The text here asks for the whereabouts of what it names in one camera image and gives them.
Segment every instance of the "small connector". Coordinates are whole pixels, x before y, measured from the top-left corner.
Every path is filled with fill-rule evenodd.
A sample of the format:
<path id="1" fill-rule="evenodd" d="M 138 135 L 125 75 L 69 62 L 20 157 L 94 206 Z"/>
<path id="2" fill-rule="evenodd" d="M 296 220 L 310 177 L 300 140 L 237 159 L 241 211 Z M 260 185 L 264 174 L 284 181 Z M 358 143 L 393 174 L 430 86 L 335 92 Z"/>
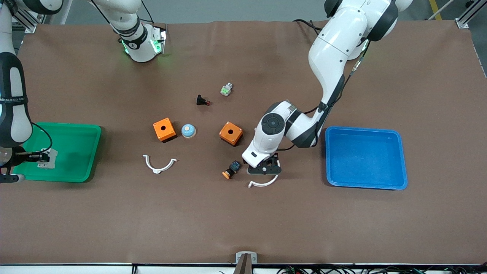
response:
<path id="1" fill-rule="evenodd" d="M 205 100 L 201 97 L 201 94 L 198 94 L 198 97 L 196 98 L 196 104 L 197 105 L 211 105 L 211 102 L 208 100 Z"/>
<path id="2" fill-rule="evenodd" d="M 223 171 L 222 174 L 225 178 L 230 180 L 232 176 L 234 176 L 237 173 L 237 171 L 240 169 L 241 166 L 242 165 L 239 162 L 233 161 L 228 167 L 228 169 Z"/>
<path id="3" fill-rule="evenodd" d="M 232 92 L 232 87 L 233 87 L 232 83 L 228 83 L 222 87 L 222 90 L 220 91 L 220 93 L 224 96 L 229 96 L 230 92 Z"/>

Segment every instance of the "floor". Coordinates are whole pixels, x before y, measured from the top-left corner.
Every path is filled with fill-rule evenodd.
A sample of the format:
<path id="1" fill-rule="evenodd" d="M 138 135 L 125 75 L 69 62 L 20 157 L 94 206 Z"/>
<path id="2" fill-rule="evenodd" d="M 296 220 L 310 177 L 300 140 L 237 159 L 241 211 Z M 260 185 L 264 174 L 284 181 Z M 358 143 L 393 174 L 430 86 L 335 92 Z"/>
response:
<path id="1" fill-rule="evenodd" d="M 424 20 L 448 0 L 413 0 L 411 6 L 399 14 L 400 20 Z M 324 0 L 145 0 L 156 22 L 205 23 L 212 21 L 292 21 L 294 19 L 325 20 Z M 442 13 L 443 20 L 453 20 L 465 11 L 466 0 L 455 0 Z M 149 19 L 141 8 L 139 16 Z M 51 18 L 59 24 L 105 24 L 105 20 L 89 1 L 65 0 L 63 10 Z M 480 61 L 487 64 L 487 9 L 481 10 L 470 23 L 472 39 Z M 19 47 L 22 35 L 15 35 L 14 46 Z"/>

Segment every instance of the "yellow floor line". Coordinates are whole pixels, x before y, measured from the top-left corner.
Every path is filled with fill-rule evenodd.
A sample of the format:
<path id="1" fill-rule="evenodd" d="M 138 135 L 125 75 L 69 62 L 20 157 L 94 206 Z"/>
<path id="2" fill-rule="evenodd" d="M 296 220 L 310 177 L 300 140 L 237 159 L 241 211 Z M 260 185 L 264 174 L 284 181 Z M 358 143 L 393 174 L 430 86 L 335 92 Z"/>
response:
<path id="1" fill-rule="evenodd" d="M 436 4 L 435 0 L 430 0 L 430 5 L 431 5 L 431 10 L 433 10 L 433 13 L 438 11 L 438 5 Z M 434 18 L 436 20 L 441 20 L 441 15 L 437 14 Z"/>

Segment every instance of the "table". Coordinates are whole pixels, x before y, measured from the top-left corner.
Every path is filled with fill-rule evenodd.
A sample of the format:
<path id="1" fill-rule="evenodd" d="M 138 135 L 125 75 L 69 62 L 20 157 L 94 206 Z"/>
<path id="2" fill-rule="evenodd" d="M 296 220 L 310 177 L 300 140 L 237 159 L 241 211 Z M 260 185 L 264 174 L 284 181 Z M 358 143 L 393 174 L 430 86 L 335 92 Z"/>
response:
<path id="1" fill-rule="evenodd" d="M 271 103 L 319 102 L 315 36 L 295 22 L 170 25 L 166 54 L 135 63 L 109 26 L 38 26 L 20 51 L 32 120 L 103 134 L 88 183 L 0 185 L 0 263 L 226 262 L 241 250 L 263 263 L 484 262 L 486 79 L 453 21 L 399 22 L 326 122 L 397 130 L 405 190 L 331 186 L 322 139 L 282 152 L 269 187 L 222 176 Z M 196 106 L 198 94 L 214 104 Z M 159 142 L 152 124 L 166 117 L 196 136 Z M 218 137 L 227 121 L 244 130 L 237 147 Z M 142 154 L 179 161 L 155 175 Z"/>

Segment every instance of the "orange box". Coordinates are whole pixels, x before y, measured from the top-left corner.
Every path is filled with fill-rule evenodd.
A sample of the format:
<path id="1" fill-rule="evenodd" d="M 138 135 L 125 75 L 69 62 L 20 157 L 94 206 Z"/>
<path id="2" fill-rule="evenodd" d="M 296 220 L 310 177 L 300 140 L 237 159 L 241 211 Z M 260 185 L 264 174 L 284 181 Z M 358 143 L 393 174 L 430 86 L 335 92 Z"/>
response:
<path id="1" fill-rule="evenodd" d="M 244 131 L 241 128 L 227 122 L 220 131 L 220 138 L 232 146 L 236 146 L 243 133 Z"/>
<path id="2" fill-rule="evenodd" d="M 157 134 L 157 138 L 163 143 L 178 137 L 169 118 L 165 118 L 154 123 L 154 130 Z"/>

